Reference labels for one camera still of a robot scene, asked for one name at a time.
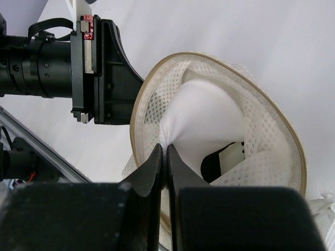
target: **red circuit board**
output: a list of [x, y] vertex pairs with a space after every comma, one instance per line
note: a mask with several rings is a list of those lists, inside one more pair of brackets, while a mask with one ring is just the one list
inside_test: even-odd
[[94, 24], [93, 24], [93, 16], [92, 15], [84, 15], [84, 21], [88, 22], [89, 32], [84, 33], [85, 40], [93, 40], [94, 39]]

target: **wire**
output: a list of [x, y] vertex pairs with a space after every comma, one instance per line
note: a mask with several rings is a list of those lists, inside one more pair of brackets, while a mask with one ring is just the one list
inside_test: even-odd
[[[42, 22], [37, 22], [33, 24], [28, 29], [28, 43], [30, 42], [31, 38], [35, 36], [37, 33], [45, 31], [50, 28], [55, 27], [66, 27], [69, 29], [73, 29], [73, 22], [66, 19], [66, 18], [52, 18]], [[70, 35], [66, 35], [61, 38], [56, 38], [56, 41], [69, 41]]]
[[4, 132], [6, 140], [7, 140], [8, 144], [9, 144], [9, 148], [12, 151], [14, 149], [14, 145], [12, 143], [12, 140], [10, 139], [10, 136], [9, 136], [9, 133], [8, 133], [7, 129], [2, 125], [1, 126], [1, 130]]
[[27, 183], [30, 183], [32, 181], [32, 179], [34, 178], [34, 176], [36, 175], [36, 172], [33, 172], [31, 175], [30, 175], [30, 178], [28, 179]]

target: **screw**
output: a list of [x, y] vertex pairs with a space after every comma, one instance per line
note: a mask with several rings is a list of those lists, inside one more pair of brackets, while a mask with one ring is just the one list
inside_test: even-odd
[[13, 70], [18, 72], [20, 70], [20, 67], [16, 64], [13, 66]]

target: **white wall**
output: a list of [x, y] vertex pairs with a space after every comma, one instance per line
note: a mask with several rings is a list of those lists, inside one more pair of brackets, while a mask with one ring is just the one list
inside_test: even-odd
[[26, 36], [37, 22], [48, 0], [0, 0], [0, 12], [7, 21], [7, 34]]

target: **red wire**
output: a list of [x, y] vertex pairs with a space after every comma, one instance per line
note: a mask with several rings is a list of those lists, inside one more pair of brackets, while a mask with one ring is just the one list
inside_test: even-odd
[[33, 177], [35, 176], [36, 172], [33, 172], [29, 178], [29, 180], [27, 181], [27, 183], [30, 183], [31, 180], [33, 179]]

